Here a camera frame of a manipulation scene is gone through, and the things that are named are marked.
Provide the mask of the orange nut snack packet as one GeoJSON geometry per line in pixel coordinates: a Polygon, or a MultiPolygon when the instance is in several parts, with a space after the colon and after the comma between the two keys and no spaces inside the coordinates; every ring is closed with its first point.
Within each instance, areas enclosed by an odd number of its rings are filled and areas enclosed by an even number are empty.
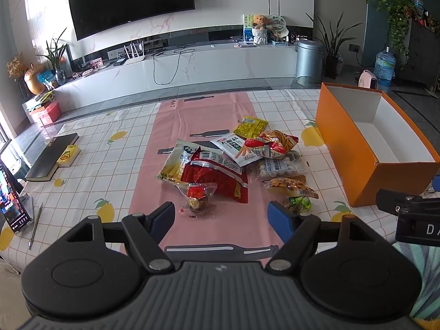
{"type": "Polygon", "coordinates": [[[282,194],[287,197],[311,197],[319,199],[319,195],[300,180],[278,177],[264,181],[263,186],[271,193],[282,194]]]}

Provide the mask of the clear packet with red sweet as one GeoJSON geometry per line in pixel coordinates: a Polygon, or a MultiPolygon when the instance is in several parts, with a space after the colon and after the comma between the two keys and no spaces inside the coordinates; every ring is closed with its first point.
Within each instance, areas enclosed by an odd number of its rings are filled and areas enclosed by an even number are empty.
{"type": "Polygon", "coordinates": [[[185,204],[179,212],[191,218],[204,217],[212,214],[216,208],[212,198],[216,193],[216,183],[187,183],[177,186],[185,197],[185,204]]]}

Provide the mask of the pink table mat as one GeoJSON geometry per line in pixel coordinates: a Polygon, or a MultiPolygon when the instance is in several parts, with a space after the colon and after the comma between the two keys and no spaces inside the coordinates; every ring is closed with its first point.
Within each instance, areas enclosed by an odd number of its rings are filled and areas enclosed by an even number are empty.
{"type": "Polygon", "coordinates": [[[274,195],[258,180],[258,162],[239,166],[242,143],[232,132],[254,116],[247,92],[163,102],[154,118],[132,193],[130,211],[146,215],[169,201],[175,222],[160,246],[234,245],[243,258],[262,258],[283,242],[271,228],[274,195]],[[232,154],[216,149],[230,146],[232,154]]]}

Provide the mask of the orange cardboard box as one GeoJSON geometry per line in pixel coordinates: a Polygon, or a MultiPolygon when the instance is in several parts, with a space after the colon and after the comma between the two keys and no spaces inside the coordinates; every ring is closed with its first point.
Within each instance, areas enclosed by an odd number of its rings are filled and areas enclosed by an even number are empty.
{"type": "Polygon", "coordinates": [[[436,149],[382,91],[323,83],[315,121],[353,207],[381,188],[419,195],[439,171],[436,149]]]}

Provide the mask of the white carrot-stick snack bag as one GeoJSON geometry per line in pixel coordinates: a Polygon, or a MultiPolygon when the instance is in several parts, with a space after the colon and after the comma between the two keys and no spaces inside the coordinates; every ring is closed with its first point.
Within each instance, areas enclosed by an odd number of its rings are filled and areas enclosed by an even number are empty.
{"type": "Polygon", "coordinates": [[[245,167],[262,159],[261,156],[256,155],[251,149],[245,147],[245,140],[235,133],[220,136],[212,139],[211,142],[240,167],[245,167]]]}

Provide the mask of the grey pen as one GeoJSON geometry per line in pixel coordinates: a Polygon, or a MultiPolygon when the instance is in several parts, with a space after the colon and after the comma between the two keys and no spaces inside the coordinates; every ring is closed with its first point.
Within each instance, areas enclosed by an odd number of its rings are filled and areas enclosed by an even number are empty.
{"type": "Polygon", "coordinates": [[[41,217],[42,211],[43,211],[43,203],[40,204],[39,209],[37,211],[37,215],[35,216],[34,225],[33,225],[32,233],[31,233],[31,236],[30,236],[30,239],[29,239],[29,242],[28,242],[27,250],[31,250],[32,249],[32,246],[33,246],[33,243],[34,243],[34,240],[35,240],[35,235],[36,235],[36,232],[37,232],[37,227],[38,227],[39,222],[40,222],[40,217],[41,217]]]}

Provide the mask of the smartphone with lit screen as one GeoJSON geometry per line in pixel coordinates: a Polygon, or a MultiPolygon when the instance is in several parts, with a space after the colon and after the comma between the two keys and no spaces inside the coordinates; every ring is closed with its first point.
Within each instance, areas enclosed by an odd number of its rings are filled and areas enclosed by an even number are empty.
{"type": "Polygon", "coordinates": [[[15,234],[22,232],[32,222],[3,164],[1,164],[1,213],[15,234]]]}

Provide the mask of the dark cabinet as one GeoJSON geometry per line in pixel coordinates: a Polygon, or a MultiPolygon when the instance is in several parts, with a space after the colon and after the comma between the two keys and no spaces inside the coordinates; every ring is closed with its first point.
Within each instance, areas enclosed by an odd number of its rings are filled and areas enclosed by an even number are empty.
{"type": "Polygon", "coordinates": [[[428,27],[412,20],[407,49],[400,79],[411,84],[436,88],[439,73],[439,38],[428,27]]]}

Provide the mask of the blue water bottle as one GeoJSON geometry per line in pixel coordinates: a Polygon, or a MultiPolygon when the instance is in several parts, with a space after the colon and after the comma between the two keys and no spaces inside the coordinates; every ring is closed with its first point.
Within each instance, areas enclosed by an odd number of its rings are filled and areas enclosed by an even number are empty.
{"type": "Polygon", "coordinates": [[[376,55],[374,63],[374,75],[377,83],[382,86],[391,86],[395,76],[396,59],[390,48],[386,46],[383,51],[376,55]]]}

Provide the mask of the potted green plant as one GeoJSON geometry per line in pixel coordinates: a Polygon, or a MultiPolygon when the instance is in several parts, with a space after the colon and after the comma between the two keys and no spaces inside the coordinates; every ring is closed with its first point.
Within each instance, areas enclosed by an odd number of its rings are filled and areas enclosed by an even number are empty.
{"type": "Polygon", "coordinates": [[[341,12],[335,25],[331,21],[324,23],[316,12],[314,12],[313,16],[307,13],[307,17],[321,36],[318,38],[318,41],[324,45],[324,75],[326,78],[335,79],[339,62],[339,49],[344,43],[356,40],[356,37],[346,37],[346,33],[362,25],[362,22],[355,23],[349,27],[342,27],[343,12],[341,12]]]}

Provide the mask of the white wifi router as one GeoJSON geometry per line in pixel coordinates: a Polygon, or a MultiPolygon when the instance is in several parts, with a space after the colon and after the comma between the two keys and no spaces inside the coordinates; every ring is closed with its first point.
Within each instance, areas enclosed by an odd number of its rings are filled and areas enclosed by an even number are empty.
{"type": "Polygon", "coordinates": [[[126,61],[125,65],[142,62],[145,59],[145,48],[143,41],[130,42],[124,46],[126,61]]]}

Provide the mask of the silver trash bin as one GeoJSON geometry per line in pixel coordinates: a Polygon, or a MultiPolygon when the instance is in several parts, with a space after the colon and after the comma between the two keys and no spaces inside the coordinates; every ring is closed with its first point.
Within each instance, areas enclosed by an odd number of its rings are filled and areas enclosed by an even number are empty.
{"type": "Polygon", "coordinates": [[[295,50],[297,52],[296,82],[302,86],[318,84],[321,81],[324,45],[319,41],[300,40],[295,50]]]}

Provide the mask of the teddy bear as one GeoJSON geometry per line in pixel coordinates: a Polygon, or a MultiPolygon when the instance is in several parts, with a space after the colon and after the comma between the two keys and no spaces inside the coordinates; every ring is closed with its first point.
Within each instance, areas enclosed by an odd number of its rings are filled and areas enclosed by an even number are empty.
{"type": "Polygon", "coordinates": [[[254,45],[266,45],[268,43],[268,18],[265,15],[253,15],[251,32],[254,45]]]}

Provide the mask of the round paper fan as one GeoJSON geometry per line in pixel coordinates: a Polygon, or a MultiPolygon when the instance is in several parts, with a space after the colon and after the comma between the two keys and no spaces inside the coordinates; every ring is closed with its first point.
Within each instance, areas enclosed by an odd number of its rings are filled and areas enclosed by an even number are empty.
{"type": "Polygon", "coordinates": [[[283,39],[289,35],[289,30],[286,27],[286,20],[280,15],[268,15],[266,27],[276,39],[283,39]]]}

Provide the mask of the hanging ivy plant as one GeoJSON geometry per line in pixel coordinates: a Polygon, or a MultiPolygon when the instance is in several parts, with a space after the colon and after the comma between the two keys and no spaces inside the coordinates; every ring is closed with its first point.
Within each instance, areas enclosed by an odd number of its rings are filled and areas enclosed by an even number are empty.
{"type": "Polygon", "coordinates": [[[408,53],[405,39],[416,11],[414,0],[365,0],[366,18],[361,64],[374,64],[378,52],[389,47],[398,58],[408,53]]]}

